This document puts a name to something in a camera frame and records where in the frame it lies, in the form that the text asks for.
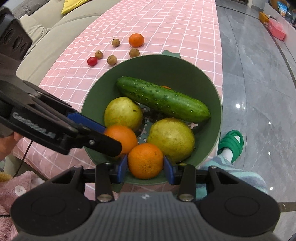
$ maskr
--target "blue gripper pad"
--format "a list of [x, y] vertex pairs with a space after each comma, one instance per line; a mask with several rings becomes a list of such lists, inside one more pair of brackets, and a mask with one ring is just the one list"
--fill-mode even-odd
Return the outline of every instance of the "blue gripper pad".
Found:
[[125, 155], [118, 166], [117, 181], [118, 183], [123, 183], [124, 176], [126, 174], [126, 168], [128, 166], [128, 156]]
[[165, 171], [165, 177], [168, 180], [168, 183], [173, 185], [175, 183], [173, 167], [165, 156], [163, 157], [163, 169]]
[[84, 116], [78, 112], [68, 114], [67, 117], [77, 124], [82, 124], [90, 129], [100, 132], [102, 134], [104, 133], [104, 131], [106, 129], [106, 127], [104, 127], [103, 125], [87, 118], [86, 116]]

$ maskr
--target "orange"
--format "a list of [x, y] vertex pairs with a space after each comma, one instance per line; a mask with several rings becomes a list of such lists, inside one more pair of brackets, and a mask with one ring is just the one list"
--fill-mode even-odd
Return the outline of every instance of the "orange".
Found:
[[167, 89], [169, 89], [169, 90], [171, 90], [172, 88], [170, 88], [170, 87], [167, 87], [167, 86], [165, 86], [165, 85], [162, 85], [161, 87], [163, 87], [163, 88], [167, 88]]
[[140, 144], [129, 153], [128, 168], [139, 179], [156, 177], [163, 169], [163, 153], [156, 145]]
[[144, 37], [142, 34], [132, 34], [129, 38], [128, 38], [128, 42], [129, 44], [134, 47], [134, 48], [138, 48], [140, 46], [143, 45], [144, 43]]
[[138, 145], [136, 134], [126, 126], [112, 125], [106, 128], [104, 134], [121, 143], [122, 151], [119, 156], [129, 154]]

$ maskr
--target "gray ribbed panel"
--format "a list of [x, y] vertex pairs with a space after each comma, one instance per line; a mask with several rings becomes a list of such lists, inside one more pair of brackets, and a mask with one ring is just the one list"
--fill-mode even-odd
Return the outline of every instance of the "gray ribbed panel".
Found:
[[78, 229], [56, 237], [19, 235], [14, 241], [279, 241], [272, 233], [251, 238], [226, 235], [212, 228], [193, 203], [177, 201], [171, 192], [122, 193], [97, 205]]

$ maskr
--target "bowl handle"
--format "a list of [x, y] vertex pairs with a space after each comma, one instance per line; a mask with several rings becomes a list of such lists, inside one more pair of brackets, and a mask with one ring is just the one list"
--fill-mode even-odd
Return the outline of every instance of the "bowl handle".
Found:
[[173, 56], [173, 57], [176, 57], [176, 58], [181, 58], [181, 55], [179, 53], [172, 53], [168, 50], [164, 50], [162, 52], [163, 55], [167, 55], [167, 56]]

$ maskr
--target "white sock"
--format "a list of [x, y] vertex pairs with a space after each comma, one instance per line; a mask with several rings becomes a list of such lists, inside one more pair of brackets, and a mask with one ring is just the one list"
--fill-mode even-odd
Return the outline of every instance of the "white sock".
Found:
[[[235, 136], [235, 138], [239, 141], [240, 143], [240, 137], [239, 136]], [[223, 151], [221, 152], [221, 154], [226, 160], [228, 160], [229, 162], [231, 162], [233, 154], [232, 151], [229, 148], [224, 148]]]

